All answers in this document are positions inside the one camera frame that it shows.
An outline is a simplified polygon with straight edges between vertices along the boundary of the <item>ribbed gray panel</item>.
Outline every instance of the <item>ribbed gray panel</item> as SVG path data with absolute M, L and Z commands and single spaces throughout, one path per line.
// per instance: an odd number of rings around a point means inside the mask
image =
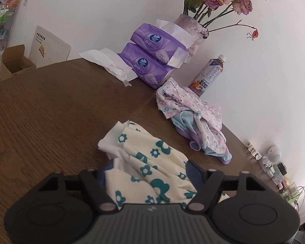
M 181 205 L 131 205 L 98 218 L 75 244 L 229 244 L 207 219 L 190 215 Z

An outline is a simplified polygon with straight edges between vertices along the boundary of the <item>plastic bottle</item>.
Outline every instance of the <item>plastic bottle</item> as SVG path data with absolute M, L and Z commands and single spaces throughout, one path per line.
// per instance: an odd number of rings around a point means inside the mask
M 194 78 L 189 88 L 200 97 L 223 71 L 226 59 L 224 55 L 211 59 Z

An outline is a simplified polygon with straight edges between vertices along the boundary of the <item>pink floral garment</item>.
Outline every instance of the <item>pink floral garment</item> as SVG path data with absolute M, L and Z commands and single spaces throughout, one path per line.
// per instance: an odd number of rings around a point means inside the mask
M 226 138 L 221 132 L 222 121 L 220 107 L 208 105 L 189 88 L 180 87 L 170 78 L 156 92 L 158 109 L 166 119 L 176 116 L 182 111 L 194 112 L 203 148 L 210 148 L 218 154 L 228 152 Z

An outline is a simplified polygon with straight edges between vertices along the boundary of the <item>open cardboard box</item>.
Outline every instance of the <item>open cardboard box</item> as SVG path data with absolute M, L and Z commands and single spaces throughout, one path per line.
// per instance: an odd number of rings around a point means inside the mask
M 1 64 L 2 81 L 36 68 L 36 65 L 26 58 L 24 53 L 25 45 L 5 49 Z

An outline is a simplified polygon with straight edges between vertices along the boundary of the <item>blue oval logo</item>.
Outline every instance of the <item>blue oval logo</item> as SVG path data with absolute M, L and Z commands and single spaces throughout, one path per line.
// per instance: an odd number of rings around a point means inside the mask
M 149 40 L 153 41 L 153 42 L 160 42 L 161 39 L 162 39 L 162 37 L 160 35 L 151 35 L 149 37 Z
M 148 61 L 145 58 L 140 58 L 138 60 L 138 65 L 142 66 L 142 67 L 147 67 L 148 65 Z

